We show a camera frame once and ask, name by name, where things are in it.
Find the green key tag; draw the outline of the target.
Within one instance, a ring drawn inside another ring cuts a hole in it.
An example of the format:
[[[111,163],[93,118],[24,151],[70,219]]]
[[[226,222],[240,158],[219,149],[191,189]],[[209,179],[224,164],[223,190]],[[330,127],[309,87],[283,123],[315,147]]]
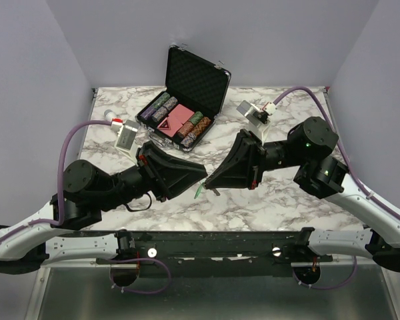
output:
[[[204,189],[204,184],[205,184],[205,183],[202,182],[202,183],[198,186],[198,188],[197,188],[197,190],[196,190],[196,192],[195,192],[194,199],[197,199],[197,198],[200,196],[202,190]]]

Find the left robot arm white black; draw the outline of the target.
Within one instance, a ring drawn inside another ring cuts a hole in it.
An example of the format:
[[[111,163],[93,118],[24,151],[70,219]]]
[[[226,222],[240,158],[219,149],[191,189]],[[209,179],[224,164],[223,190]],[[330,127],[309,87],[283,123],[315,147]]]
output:
[[[0,225],[0,273],[19,275],[88,258],[128,263],[136,250],[127,232],[84,236],[80,230],[144,195],[160,202],[173,199],[206,176],[203,165],[171,156],[151,142],[138,149],[133,166],[112,175],[76,160],[63,172],[62,202],[54,195],[20,223]]]

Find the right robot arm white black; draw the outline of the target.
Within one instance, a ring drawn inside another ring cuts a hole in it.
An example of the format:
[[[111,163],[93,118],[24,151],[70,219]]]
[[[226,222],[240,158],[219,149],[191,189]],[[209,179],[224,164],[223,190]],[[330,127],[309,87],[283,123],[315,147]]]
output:
[[[293,245],[296,258],[316,255],[351,255],[373,260],[400,273],[400,209],[374,201],[356,186],[348,166],[332,156],[338,135],[320,117],[298,124],[284,141],[262,142],[241,130],[222,164],[206,179],[206,189],[255,189],[263,173],[297,167],[294,182],[309,195],[333,203],[366,224],[359,231],[304,228]]]

